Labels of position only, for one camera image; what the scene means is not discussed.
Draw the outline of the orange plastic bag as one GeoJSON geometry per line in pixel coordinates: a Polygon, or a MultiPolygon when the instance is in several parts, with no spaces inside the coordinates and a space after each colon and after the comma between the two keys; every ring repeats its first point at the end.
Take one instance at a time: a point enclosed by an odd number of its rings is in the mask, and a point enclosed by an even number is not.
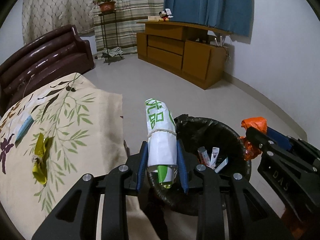
{"type": "Polygon", "coordinates": [[[267,119],[262,116],[247,118],[242,120],[241,126],[246,130],[246,136],[240,137],[240,141],[245,146],[244,159],[249,161],[262,154],[263,146],[259,146],[260,142],[255,137],[267,134],[267,119]]]}

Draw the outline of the white teal small tube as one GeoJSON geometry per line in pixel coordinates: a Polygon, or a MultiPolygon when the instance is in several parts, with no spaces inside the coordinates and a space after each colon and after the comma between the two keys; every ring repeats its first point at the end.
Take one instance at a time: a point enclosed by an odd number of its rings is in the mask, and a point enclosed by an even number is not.
{"type": "Polygon", "coordinates": [[[226,158],[216,169],[215,173],[219,173],[228,164],[228,158],[226,158]]]}

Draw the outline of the white green printed tube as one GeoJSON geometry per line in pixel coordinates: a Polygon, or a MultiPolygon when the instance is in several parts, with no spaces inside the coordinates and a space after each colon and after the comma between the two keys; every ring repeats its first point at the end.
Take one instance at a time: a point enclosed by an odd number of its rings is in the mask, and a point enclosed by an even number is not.
{"type": "Polygon", "coordinates": [[[148,172],[160,187],[169,189],[177,173],[177,134],[171,111],[157,99],[145,101],[148,130],[148,172]]]}

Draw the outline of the yellow snack wrapper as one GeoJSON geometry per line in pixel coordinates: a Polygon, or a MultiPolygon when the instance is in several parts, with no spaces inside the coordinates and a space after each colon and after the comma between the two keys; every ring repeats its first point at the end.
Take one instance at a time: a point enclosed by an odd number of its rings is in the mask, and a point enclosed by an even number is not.
{"type": "Polygon", "coordinates": [[[36,181],[43,186],[45,186],[48,181],[47,160],[50,155],[52,143],[53,137],[44,137],[44,135],[40,133],[34,148],[32,174],[36,181]]]}

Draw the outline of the blue medicine sachet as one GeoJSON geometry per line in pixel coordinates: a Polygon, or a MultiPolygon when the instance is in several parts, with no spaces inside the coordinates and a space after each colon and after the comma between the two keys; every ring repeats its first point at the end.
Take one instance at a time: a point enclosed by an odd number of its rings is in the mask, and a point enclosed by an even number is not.
{"type": "Polygon", "coordinates": [[[20,129],[17,133],[17,137],[16,137],[16,141],[15,141],[16,147],[21,143],[23,137],[27,134],[27,132],[29,131],[33,122],[34,122],[34,120],[31,115],[26,118],[25,122],[22,124],[22,126],[20,127],[20,129]]]}

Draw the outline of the black lined trash bin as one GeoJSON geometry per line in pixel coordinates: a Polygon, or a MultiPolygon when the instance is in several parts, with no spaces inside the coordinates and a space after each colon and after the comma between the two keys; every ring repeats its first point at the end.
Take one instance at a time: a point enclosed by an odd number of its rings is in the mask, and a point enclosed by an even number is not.
{"type": "MultiPolygon", "coordinates": [[[[219,149],[217,165],[228,159],[228,164],[219,172],[222,179],[227,179],[238,172],[250,180],[252,164],[245,161],[245,146],[240,135],[226,124],[202,117],[193,117],[182,114],[174,119],[177,139],[182,141],[186,152],[193,154],[199,160],[198,149],[204,147],[211,155],[214,147],[219,149]]],[[[198,196],[191,191],[184,193],[179,181],[171,188],[163,189],[157,183],[157,175],[148,173],[150,188],[148,202],[151,206],[167,207],[172,211],[189,215],[198,215],[198,196]]]]}

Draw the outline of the floral beige tablecloth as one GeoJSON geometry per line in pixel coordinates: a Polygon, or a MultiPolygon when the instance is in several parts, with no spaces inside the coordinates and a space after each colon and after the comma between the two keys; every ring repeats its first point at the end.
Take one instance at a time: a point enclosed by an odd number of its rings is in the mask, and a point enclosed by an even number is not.
{"type": "MultiPolygon", "coordinates": [[[[10,107],[1,119],[1,239],[33,239],[52,209],[86,173],[108,174],[126,163],[123,97],[93,85],[78,73],[53,81],[10,107]],[[16,147],[28,116],[34,122],[16,147]],[[53,137],[45,186],[32,174],[34,148],[42,133],[53,137]]],[[[97,236],[101,239],[104,196],[97,236]]],[[[126,197],[128,239],[156,239],[136,196],[126,197]]]]}

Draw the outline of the wooden TV cabinet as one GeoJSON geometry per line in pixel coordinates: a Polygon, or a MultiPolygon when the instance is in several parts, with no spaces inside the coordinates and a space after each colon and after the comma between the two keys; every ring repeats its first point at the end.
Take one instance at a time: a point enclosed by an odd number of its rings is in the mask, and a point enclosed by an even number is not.
{"type": "Polygon", "coordinates": [[[202,89],[222,78],[230,32],[199,24],[145,21],[136,34],[140,60],[156,65],[202,89]]]}

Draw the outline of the black metal plant stand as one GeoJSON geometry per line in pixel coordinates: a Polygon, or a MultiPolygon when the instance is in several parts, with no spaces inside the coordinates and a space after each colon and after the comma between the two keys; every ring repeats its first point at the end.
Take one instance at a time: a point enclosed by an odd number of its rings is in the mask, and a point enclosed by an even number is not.
{"type": "MultiPolygon", "coordinates": [[[[114,10],[113,12],[107,12],[107,13],[100,13],[100,26],[101,26],[101,33],[102,33],[102,39],[103,39],[103,50],[104,48],[112,49],[115,47],[120,47],[119,40],[118,40],[118,27],[117,27],[117,12],[114,10]],[[111,37],[111,32],[107,31],[107,20],[106,16],[108,15],[114,15],[114,32],[112,33],[113,37],[111,37]]],[[[123,55],[118,55],[114,57],[102,57],[104,59],[105,63],[108,63],[110,65],[111,60],[115,57],[119,57],[120,59],[123,59],[123,55]]]]}

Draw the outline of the striped cloth on stand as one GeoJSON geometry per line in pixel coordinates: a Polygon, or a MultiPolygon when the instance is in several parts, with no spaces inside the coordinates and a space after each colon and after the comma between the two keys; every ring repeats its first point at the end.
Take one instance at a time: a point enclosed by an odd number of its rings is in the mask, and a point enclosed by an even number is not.
{"type": "Polygon", "coordinates": [[[120,47],[115,47],[112,49],[104,48],[102,57],[114,57],[122,54],[123,51],[120,47]]]}

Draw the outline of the blue curtain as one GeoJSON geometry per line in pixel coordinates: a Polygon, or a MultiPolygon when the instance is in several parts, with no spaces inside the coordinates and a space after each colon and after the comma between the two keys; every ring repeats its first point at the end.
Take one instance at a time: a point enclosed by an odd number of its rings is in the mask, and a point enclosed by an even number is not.
{"type": "Polygon", "coordinates": [[[175,22],[205,25],[249,36],[253,0],[164,0],[175,22]]]}

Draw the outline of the dark brown leather sofa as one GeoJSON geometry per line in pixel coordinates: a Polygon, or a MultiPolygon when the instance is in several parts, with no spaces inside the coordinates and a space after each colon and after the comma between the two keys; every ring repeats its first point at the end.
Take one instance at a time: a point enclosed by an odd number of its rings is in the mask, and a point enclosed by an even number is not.
{"type": "Polygon", "coordinates": [[[42,35],[1,64],[1,116],[42,86],[94,67],[90,43],[80,38],[74,25],[42,35]]]}

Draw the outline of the Mickey Mouse plush toy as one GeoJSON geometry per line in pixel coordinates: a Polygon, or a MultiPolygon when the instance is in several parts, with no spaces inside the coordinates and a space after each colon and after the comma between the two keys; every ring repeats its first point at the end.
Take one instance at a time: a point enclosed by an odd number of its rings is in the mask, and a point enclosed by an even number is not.
{"type": "Polygon", "coordinates": [[[169,16],[166,11],[159,12],[159,21],[161,21],[161,22],[168,22],[169,21],[169,16]]]}

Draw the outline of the striped curtain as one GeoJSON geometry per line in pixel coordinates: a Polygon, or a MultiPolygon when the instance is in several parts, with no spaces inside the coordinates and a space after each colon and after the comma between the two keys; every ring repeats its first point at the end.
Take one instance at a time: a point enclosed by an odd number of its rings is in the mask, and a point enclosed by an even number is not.
{"type": "MultiPolygon", "coordinates": [[[[116,2],[117,27],[119,45],[124,54],[137,52],[136,33],[145,30],[144,24],[139,21],[146,21],[149,16],[157,16],[163,10],[164,0],[121,0],[116,2]]],[[[100,8],[94,9],[94,34],[97,48],[97,55],[100,57],[103,51],[103,39],[100,26],[100,8]]],[[[114,32],[114,15],[106,16],[107,31],[114,32]]]]}

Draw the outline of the beige patterned curtain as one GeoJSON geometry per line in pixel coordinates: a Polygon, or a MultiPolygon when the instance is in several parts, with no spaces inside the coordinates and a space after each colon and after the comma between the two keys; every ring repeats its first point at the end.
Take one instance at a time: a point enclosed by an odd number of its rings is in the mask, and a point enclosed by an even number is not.
{"type": "Polygon", "coordinates": [[[74,25],[79,34],[91,33],[93,7],[93,0],[23,0],[24,44],[68,24],[74,25]]]}

